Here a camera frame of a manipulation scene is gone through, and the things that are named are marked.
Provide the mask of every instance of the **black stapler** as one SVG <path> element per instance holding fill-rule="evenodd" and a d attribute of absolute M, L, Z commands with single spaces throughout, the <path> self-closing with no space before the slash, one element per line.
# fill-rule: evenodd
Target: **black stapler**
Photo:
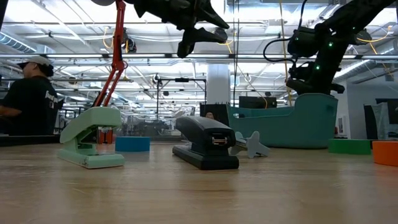
<path fill-rule="evenodd" d="M 197 116 L 177 118 L 175 127 L 190 143 L 174 146 L 174 155 L 200 170 L 239 168 L 238 158 L 228 152 L 236 144 L 235 132 L 230 127 Z"/>

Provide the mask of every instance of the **man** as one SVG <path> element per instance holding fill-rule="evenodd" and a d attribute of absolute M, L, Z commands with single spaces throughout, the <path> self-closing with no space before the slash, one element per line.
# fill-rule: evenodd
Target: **man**
<path fill-rule="evenodd" d="M 207 113 L 206 113 L 206 118 L 214 119 L 213 113 L 212 113 L 212 112 L 207 112 Z"/>
<path fill-rule="evenodd" d="M 51 62 L 35 56 L 18 65 L 24 78 L 11 85 L 1 103 L 0 128 L 9 135 L 53 134 L 58 98 L 48 80 L 54 75 Z"/>

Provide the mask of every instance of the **table surface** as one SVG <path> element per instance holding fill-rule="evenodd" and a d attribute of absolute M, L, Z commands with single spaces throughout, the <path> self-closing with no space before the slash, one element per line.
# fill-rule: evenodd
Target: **table surface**
<path fill-rule="evenodd" d="M 200 171 L 172 145 L 87 170 L 61 145 L 0 148 L 0 223 L 396 223 L 398 167 L 371 156 L 273 149 L 238 170 Z"/>

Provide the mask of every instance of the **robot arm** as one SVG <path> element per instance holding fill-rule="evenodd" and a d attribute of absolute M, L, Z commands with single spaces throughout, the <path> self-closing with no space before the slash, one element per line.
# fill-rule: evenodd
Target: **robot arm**
<path fill-rule="evenodd" d="M 185 58 L 193 52 L 197 42 L 225 43 L 226 37 L 208 32 L 204 28 L 196 29 L 199 21 L 207 21 L 223 29 L 229 29 L 229 25 L 212 8 L 210 0 L 92 0 L 101 6 L 111 5 L 113 2 L 125 1 L 133 4 L 138 17 L 149 12 L 177 26 L 178 30 L 184 30 L 182 41 L 178 44 L 177 55 Z"/>
<path fill-rule="evenodd" d="M 344 87 L 332 82 L 347 47 L 364 44 L 357 41 L 357 34 L 366 32 L 364 28 L 393 2 L 395 0 L 352 0 L 314 29 L 299 27 L 295 30 L 288 45 L 289 53 L 295 58 L 318 54 L 315 62 L 307 62 L 307 67 L 293 66 L 286 85 L 299 95 L 330 94 L 332 90 L 343 93 Z"/>

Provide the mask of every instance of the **wall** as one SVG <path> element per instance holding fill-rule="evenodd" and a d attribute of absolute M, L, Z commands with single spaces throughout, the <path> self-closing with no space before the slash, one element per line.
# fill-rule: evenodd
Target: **wall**
<path fill-rule="evenodd" d="M 346 92 L 351 139 L 367 139 L 363 106 L 375 105 L 376 98 L 398 98 L 398 83 L 349 84 Z"/>
<path fill-rule="evenodd" d="M 346 91 L 343 94 L 337 94 L 336 92 L 332 92 L 332 95 L 338 100 L 336 127 L 338 127 L 338 119 L 345 117 L 345 123 L 343 126 L 343 129 L 345 129 L 345 133 L 339 134 L 339 136 L 351 138 L 351 129 L 349 125 L 347 83 L 341 82 L 339 84 L 343 85 L 346 88 Z"/>

